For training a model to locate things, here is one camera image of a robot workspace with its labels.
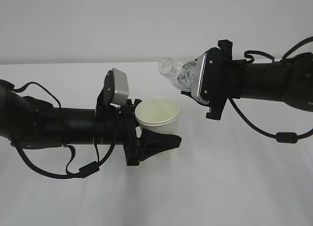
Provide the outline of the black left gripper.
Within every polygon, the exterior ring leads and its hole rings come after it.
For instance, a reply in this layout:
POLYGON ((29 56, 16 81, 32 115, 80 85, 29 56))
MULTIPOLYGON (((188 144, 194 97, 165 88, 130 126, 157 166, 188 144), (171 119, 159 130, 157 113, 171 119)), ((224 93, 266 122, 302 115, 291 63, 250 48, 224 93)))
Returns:
POLYGON ((146 160, 159 153, 176 149, 181 144, 177 135, 156 133, 143 129, 137 137, 136 128, 139 123, 135 119, 135 110, 142 103, 141 99, 127 99, 125 105, 97 105, 95 111, 94 146, 109 144, 110 147, 98 165, 104 164, 112 154, 116 145, 122 145, 126 164, 138 166, 141 160, 146 160))

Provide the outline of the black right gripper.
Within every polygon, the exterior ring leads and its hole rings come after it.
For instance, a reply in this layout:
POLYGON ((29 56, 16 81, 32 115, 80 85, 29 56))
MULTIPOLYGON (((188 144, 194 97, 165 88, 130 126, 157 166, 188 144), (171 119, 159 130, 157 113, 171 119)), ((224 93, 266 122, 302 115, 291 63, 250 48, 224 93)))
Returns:
POLYGON ((229 86, 226 82, 226 67, 232 63, 232 46, 233 43, 229 40, 219 40, 217 47, 206 51, 207 57, 201 94, 205 99, 209 100, 209 104, 204 104, 194 99, 191 92, 180 92, 199 105, 208 107, 209 111, 205 116, 207 119, 220 120, 222 117, 229 94, 229 86))

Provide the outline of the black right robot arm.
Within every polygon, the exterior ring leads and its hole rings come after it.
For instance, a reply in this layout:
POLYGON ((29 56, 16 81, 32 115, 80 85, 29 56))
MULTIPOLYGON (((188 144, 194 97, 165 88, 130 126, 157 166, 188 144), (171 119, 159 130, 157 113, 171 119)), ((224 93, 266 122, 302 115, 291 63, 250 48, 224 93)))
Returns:
POLYGON ((213 120, 221 119, 227 101, 241 98, 283 102, 312 112, 313 54, 290 56, 312 41, 312 37, 300 41, 276 61, 272 55, 256 50, 247 50, 244 59, 234 60, 233 43, 219 40, 217 47, 196 59, 192 89, 181 94, 209 107, 206 118, 213 120))

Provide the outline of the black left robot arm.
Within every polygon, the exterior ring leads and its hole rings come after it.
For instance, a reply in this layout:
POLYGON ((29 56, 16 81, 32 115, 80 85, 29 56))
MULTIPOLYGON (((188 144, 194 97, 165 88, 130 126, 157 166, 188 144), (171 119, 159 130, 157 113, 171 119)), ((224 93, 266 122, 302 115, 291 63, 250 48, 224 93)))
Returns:
POLYGON ((122 145, 128 166, 159 153, 176 149, 181 137, 139 127, 134 110, 141 102, 129 99, 121 107, 103 104, 99 95, 95 109, 54 107, 51 103, 20 96, 28 86, 17 89, 5 80, 0 82, 0 135, 17 140, 29 150, 56 148, 63 145, 122 145))

